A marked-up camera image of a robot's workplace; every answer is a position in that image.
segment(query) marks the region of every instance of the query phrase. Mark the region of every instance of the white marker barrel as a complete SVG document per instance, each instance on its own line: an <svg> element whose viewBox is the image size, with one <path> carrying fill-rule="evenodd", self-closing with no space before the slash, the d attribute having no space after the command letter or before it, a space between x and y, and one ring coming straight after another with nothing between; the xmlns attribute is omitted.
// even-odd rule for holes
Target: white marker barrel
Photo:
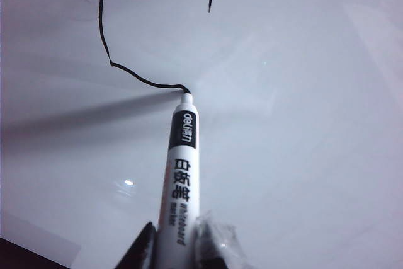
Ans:
<svg viewBox="0 0 403 269"><path fill-rule="evenodd" d="M183 94L172 117L154 269L189 269L199 216L199 114Z"/></svg>

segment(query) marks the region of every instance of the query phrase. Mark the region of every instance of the plastic bag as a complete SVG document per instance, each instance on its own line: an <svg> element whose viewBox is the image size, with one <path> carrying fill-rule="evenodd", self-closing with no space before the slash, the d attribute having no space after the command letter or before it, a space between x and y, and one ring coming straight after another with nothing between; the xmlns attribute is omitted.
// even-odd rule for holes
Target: plastic bag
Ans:
<svg viewBox="0 0 403 269"><path fill-rule="evenodd" d="M215 222L210 212L198 218L195 257L197 269L255 269L246 260L235 227Z"/></svg>

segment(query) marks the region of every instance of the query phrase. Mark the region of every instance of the marker barrel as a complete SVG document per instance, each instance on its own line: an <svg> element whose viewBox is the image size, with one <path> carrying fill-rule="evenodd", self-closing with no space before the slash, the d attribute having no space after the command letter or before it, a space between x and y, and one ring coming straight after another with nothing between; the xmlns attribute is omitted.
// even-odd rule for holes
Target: marker barrel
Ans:
<svg viewBox="0 0 403 269"><path fill-rule="evenodd" d="M173 113L155 250L155 269L189 269L199 216L199 114L191 94Z"/></svg>

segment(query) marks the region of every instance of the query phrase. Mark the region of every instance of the marker label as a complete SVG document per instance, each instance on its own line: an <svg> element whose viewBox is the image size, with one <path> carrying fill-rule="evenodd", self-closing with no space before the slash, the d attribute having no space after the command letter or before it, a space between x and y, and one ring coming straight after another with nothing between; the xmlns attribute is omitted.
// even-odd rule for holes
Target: marker label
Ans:
<svg viewBox="0 0 403 269"><path fill-rule="evenodd" d="M168 149L179 145L196 148L196 115L188 110L181 110L172 118Z"/></svg>

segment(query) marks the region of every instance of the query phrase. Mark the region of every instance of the white surface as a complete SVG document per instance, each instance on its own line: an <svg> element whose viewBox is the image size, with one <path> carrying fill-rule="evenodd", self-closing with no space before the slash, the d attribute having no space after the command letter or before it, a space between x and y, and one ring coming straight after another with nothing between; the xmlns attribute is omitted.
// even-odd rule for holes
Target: white surface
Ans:
<svg viewBox="0 0 403 269"><path fill-rule="evenodd" d="M98 0L1 1L1 235L113 268L157 223L180 94L108 66ZM402 268L402 0L207 4L104 14L114 61L193 93L201 212L261 269Z"/></svg>

